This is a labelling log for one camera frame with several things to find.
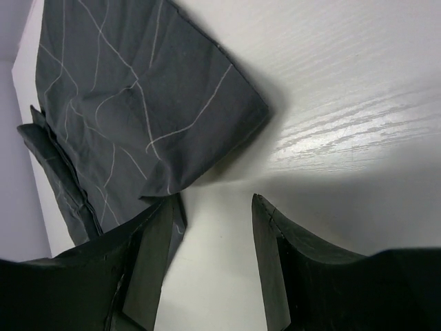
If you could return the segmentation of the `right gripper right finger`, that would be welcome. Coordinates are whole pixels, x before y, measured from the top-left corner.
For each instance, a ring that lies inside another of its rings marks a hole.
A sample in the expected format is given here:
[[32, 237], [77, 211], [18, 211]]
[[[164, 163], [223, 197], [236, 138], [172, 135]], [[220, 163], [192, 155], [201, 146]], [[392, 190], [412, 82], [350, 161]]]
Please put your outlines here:
[[364, 256], [252, 198], [252, 227], [268, 330], [439, 330], [440, 250]]

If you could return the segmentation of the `dark plaid cloth napkin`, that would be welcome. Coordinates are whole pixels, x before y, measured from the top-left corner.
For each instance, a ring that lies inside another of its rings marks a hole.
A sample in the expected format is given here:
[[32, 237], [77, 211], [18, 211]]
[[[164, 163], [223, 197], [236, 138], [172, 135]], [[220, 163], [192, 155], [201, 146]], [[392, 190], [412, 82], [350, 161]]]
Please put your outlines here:
[[18, 132], [75, 245], [186, 189], [269, 117], [171, 1], [45, 1], [35, 83]]

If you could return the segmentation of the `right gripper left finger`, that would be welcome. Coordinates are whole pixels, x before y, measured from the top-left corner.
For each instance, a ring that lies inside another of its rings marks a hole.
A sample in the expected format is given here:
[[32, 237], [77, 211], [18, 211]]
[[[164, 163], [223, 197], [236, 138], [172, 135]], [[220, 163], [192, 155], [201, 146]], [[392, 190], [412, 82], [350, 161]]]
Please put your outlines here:
[[2, 330], [153, 330], [175, 201], [54, 258], [1, 262]]

